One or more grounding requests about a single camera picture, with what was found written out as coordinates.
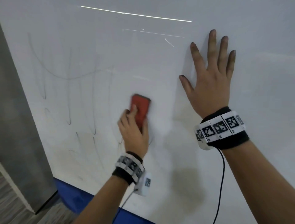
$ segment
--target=hand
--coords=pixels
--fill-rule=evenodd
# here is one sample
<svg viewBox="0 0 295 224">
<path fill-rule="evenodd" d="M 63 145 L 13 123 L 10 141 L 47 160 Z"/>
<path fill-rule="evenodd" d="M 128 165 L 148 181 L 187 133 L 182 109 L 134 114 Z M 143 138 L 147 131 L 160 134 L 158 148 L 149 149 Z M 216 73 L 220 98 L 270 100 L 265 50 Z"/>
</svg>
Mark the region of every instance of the hand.
<svg viewBox="0 0 295 224">
<path fill-rule="evenodd" d="M 230 99 L 230 81 L 234 71 L 236 51 L 227 58 L 228 37 L 221 39 L 217 59 L 216 30 L 211 30 L 208 41 L 208 67 L 195 43 L 191 43 L 191 55 L 197 72 L 195 89 L 188 79 L 181 75 L 179 79 L 193 109 L 204 119 L 217 110 L 228 106 Z"/>
<path fill-rule="evenodd" d="M 135 122 L 137 108 L 135 105 L 132 107 L 133 110 L 131 113 L 129 110 L 125 110 L 122 113 L 118 121 L 118 126 L 124 140 L 126 152 L 134 152 L 143 159 L 149 146 L 148 122 L 147 120 L 144 121 L 141 133 Z"/>
</svg>

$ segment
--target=left hand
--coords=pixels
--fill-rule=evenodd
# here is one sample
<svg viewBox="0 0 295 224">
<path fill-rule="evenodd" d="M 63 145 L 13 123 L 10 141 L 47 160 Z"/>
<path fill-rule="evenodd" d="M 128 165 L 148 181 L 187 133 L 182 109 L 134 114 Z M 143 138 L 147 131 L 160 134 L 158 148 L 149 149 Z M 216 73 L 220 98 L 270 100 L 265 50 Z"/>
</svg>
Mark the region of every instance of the left hand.
<svg viewBox="0 0 295 224">
<path fill-rule="evenodd" d="M 140 132 L 135 116 L 137 113 L 136 105 L 132 105 L 133 110 L 124 110 L 118 121 L 119 130 L 124 140 L 125 150 L 136 153 L 140 158 L 146 155 L 149 146 L 148 122 L 143 122 L 142 133 Z"/>
</svg>

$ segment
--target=floor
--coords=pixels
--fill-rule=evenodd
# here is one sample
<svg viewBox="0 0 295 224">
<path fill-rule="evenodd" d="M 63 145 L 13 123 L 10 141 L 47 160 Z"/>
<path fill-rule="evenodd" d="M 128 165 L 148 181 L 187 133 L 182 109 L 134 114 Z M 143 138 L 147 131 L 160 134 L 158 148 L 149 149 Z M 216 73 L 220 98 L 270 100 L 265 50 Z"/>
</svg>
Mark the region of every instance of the floor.
<svg viewBox="0 0 295 224">
<path fill-rule="evenodd" d="M 48 208 L 44 208 L 38 215 L 26 210 L 8 182 L 0 173 L 0 224 L 70 224 L 76 214 L 67 209 L 58 199 L 53 199 Z"/>
</svg>

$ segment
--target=red eraser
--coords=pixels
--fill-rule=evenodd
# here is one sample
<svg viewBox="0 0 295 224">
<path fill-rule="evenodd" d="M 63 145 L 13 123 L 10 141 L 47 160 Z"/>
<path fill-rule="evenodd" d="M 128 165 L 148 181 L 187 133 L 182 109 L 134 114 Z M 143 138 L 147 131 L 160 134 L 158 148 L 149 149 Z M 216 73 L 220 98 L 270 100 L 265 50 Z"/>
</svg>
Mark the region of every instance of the red eraser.
<svg viewBox="0 0 295 224">
<path fill-rule="evenodd" d="M 137 114 L 135 116 L 135 121 L 139 130 L 141 131 L 143 122 L 146 118 L 146 115 L 148 113 L 148 109 L 150 106 L 150 99 L 139 94 L 134 94 L 131 97 L 130 112 L 132 111 L 132 105 L 134 104 L 137 107 Z"/>
</svg>

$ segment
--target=gray panel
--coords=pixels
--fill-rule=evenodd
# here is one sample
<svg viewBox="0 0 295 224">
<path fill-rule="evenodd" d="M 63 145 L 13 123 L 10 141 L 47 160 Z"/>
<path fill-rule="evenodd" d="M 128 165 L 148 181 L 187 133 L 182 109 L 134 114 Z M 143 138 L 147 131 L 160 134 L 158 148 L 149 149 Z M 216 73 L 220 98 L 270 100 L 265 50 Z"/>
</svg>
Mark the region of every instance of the gray panel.
<svg viewBox="0 0 295 224">
<path fill-rule="evenodd" d="M 56 188 L 2 29 L 0 49 L 0 163 L 37 211 Z"/>
</svg>

